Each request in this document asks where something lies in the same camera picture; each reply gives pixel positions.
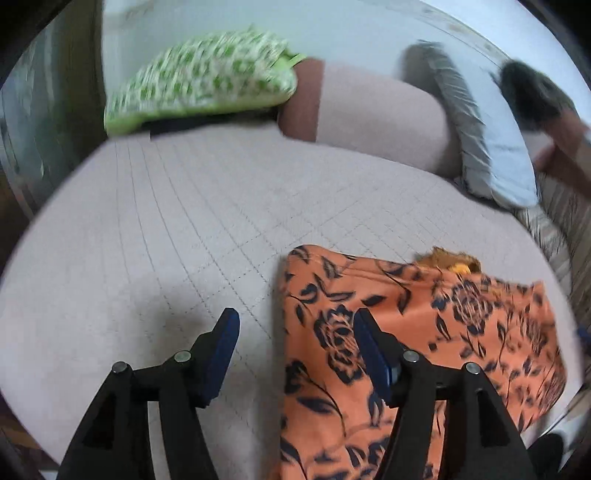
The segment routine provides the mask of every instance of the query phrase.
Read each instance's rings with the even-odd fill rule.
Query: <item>brown fabric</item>
[[[433,247],[433,252],[417,260],[417,265],[422,267],[441,268],[442,270],[449,270],[457,264],[466,265],[471,273],[480,273],[482,271],[480,262],[476,257],[464,252],[449,252],[441,247]]]
[[[462,173],[457,133],[439,101],[357,67],[326,64],[316,138],[448,179]]]
[[[279,108],[277,123],[286,137],[315,142],[324,62],[305,59],[294,70],[297,75],[297,89]]]
[[[566,373],[542,283],[352,257],[321,247],[292,250],[281,291],[285,315],[282,480],[370,479],[396,411],[372,388],[353,337],[354,312],[370,309],[429,361],[482,366],[519,431],[560,397]],[[444,435],[437,402],[425,478],[437,478]]]

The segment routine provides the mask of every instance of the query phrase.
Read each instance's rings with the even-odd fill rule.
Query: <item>folded orange garment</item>
[[[282,480],[363,480],[378,469],[396,409],[374,392],[353,337],[353,314],[363,306],[382,330],[434,364],[478,363],[520,431],[564,389],[542,283],[521,286],[304,245],[290,252],[281,288]],[[439,471],[444,411],[438,402],[425,478]]]

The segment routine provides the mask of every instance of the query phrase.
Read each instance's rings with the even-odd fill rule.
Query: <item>green and white fabric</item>
[[[157,56],[105,108],[108,135],[132,132],[148,120],[267,108],[296,91],[292,67],[304,56],[273,33],[246,31],[190,40]]]

